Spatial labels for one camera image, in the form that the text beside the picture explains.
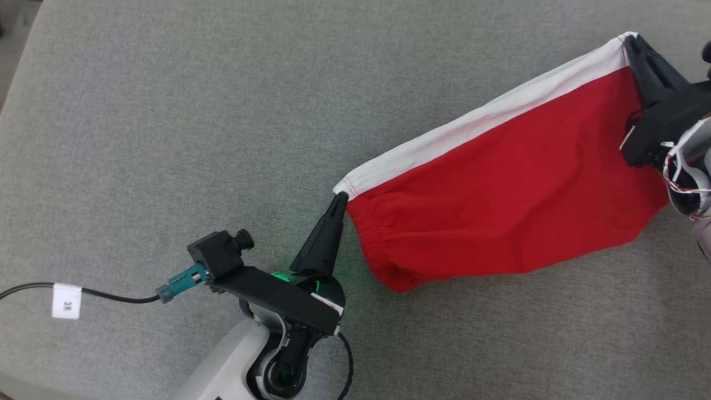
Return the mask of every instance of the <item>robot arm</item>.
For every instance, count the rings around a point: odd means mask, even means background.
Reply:
[[[163,302],[205,283],[231,293],[251,317],[237,324],[179,391],[178,400],[284,400],[306,382],[309,354],[322,338],[338,334],[346,304],[332,276],[348,196],[336,195],[291,273],[268,274],[244,265],[254,243],[245,230],[212,233],[188,246],[195,265],[156,291]]]
[[[689,83],[641,36],[628,36],[624,50],[642,110],[630,115],[620,150],[631,167],[651,165],[662,173],[669,199],[695,221],[702,252],[711,254],[711,69],[710,80]],[[711,63],[711,42],[702,58]]]

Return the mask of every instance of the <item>white cable label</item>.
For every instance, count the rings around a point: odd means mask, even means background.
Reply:
[[[82,288],[80,286],[54,284],[52,295],[52,317],[65,320],[79,318],[79,309],[82,305]]]

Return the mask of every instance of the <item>white fabric border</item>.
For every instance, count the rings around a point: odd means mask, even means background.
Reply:
[[[469,140],[629,64],[624,52],[626,32],[604,46],[510,90],[456,120],[376,157],[349,172],[333,188],[349,201],[405,172],[442,156]]]

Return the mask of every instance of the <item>gray fabric surface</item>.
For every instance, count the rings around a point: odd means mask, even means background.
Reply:
[[[691,80],[707,1],[46,0],[0,114],[3,288],[150,295],[185,246],[246,227],[286,268],[349,170],[624,31]],[[665,210],[627,246],[529,275],[404,295],[347,221],[349,399],[708,399],[711,267]],[[97,399],[169,399],[243,318],[195,289],[167,305],[49,290],[0,302],[0,372]],[[303,399],[335,399],[338,340]]]

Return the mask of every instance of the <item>teal connector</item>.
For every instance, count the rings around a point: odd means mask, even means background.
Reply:
[[[168,279],[168,285],[163,285],[156,289],[156,293],[161,298],[163,304],[171,301],[175,296],[194,288],[199,283],[207,282],[208,272],[201,264],[195,264],[187,270]]]

